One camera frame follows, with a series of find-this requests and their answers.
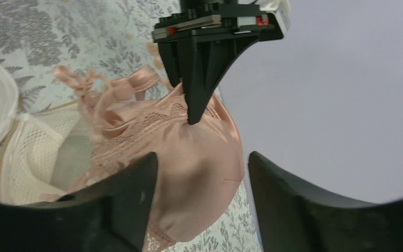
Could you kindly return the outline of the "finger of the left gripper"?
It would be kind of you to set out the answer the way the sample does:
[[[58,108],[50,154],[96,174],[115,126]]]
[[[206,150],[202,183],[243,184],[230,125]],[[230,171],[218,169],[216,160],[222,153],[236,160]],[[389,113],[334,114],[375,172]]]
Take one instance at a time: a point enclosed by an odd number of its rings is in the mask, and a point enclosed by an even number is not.
[[[176,87],[180,83],[181,78],[177,42],[158,43],[158,50],[168,79],[171,85]]]
[[[179,72],[190,125],[200,121],[232,63],[258,41],[256,33],[189,36],[177,41]]]

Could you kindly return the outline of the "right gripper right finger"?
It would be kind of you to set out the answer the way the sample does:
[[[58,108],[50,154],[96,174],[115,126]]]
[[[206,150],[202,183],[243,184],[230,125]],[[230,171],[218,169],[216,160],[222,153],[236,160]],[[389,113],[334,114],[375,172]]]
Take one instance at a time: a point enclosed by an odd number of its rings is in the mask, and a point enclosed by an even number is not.
[[[264,251],[403,252],[403,198],[375,204],[345,197],[256,151],[248,170]]]

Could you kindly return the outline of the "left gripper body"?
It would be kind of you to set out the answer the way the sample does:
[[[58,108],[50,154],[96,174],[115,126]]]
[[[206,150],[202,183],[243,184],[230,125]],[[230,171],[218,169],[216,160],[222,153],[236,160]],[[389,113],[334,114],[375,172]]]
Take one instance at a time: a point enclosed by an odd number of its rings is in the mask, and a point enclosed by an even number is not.
[[[155,43],[177,40],[184,36],[208,34],[246,34],[261,31],[280,31],[274,17],[260,10],[258,5],[238,1],[180,1],[181,11],[159,18],[152,31]]]

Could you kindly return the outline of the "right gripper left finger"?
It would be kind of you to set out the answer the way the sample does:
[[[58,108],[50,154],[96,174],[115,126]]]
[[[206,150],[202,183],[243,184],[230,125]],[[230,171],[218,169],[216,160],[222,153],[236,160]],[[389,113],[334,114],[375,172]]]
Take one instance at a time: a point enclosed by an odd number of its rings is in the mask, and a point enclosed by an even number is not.
[[[151,152],[55,202],[0,203],[0,251],[141,251],[157,168]]]

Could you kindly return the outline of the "white mesh laundry bag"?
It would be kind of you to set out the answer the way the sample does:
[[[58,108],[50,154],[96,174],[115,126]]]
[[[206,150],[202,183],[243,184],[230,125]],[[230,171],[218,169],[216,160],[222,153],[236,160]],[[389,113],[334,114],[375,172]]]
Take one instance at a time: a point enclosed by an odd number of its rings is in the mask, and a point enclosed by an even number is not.
[[[15,79],[0,65],[0,202],[54,201],[94,183],[84,176],[92,144],[77,102],[27,113]]]

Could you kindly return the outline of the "peach satin lace bra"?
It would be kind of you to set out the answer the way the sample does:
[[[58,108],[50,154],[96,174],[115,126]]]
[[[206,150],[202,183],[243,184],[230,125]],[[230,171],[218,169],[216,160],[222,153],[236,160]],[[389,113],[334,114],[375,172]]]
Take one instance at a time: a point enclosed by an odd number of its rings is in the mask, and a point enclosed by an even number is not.
[[[201,120],[187,121],[183,86],[172,87],[153,68],[109,80],[56,66],[57,79],[74,89],[94,145],[91,168],[69,188],[82,189],[149,152],[158,159],[157,186],[144,251],[189,242],[228,208],[244,176],[238,130],[215,96]]]

